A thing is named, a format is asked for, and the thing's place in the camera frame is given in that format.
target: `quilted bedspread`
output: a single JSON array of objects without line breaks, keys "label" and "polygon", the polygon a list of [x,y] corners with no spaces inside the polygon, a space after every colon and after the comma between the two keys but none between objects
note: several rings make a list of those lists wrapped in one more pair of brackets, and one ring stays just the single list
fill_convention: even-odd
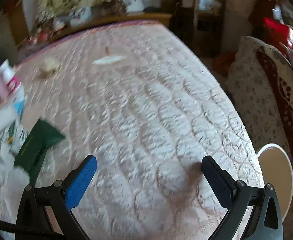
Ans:
[{"label": "quilted bedspread", "polygon": [[[43,59],[62,68],[39,77]],[[212,155],[232,177],[264,185],[248,134],[199,59],[154,22],[70,36],[21,64],[26,107],[66,135],[37,186],[96,156],[98,172],[73,214],[91,239],[207,239],[226,213],[201,173]],[[249,211],[235,239],[240,238]]]}]

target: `bed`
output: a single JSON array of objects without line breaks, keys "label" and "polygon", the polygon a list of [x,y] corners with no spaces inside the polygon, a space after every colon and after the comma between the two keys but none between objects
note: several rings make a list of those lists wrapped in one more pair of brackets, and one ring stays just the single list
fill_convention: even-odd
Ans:
[{"label": "bed", "polygon": [[[273,46],[243,36],[226,81],[254,149],[280,145],[293,166],[293,69]],[[283,223],[285,239],[293,238],[293,199]]]},{"label": "bed", "polygon": [[[46,57],[62,63],[39,78]],[[263,187],[249,136],[199,59],[163,25],[114,24],[69,36],[21,63],[25,108],[66,135],[48,151],[37,187],[88,154],[98,172],[73,214],[91,239],[208,239],[226,210],[200,172],[211,155],[234,179]],[[4,220],[15,218],[5,212]],[[240,239],[250,210],[234,239]]]}]

